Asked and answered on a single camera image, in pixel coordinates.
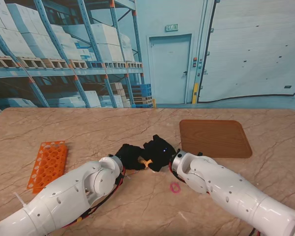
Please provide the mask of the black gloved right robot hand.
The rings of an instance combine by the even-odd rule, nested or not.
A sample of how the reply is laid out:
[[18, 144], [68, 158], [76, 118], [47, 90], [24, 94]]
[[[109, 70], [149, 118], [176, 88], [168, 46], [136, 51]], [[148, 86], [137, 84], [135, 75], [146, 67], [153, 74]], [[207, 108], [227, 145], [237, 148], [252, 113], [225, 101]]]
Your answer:
[[158, 135], [153, 135], [153, 139], [148, 143], [144, 143], [143, 146], [144, 150], [141, 157], [145, 161], [152, 161], [148, 164], [148, 167], [155, 172], [159, 172], [162, 167], [167, 166], [176, 153], [175, 149]]

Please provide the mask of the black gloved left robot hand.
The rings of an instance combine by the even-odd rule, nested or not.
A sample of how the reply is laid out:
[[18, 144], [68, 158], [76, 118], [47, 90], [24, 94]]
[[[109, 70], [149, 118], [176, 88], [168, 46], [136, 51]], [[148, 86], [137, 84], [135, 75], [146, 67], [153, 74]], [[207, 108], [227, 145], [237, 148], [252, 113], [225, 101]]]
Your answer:
[[146, 168], [145, 164], [138, 160], [143, 151], [141, 147], [123, 144], [116, 156], [121, 160], [125, 169], [140, 171]]

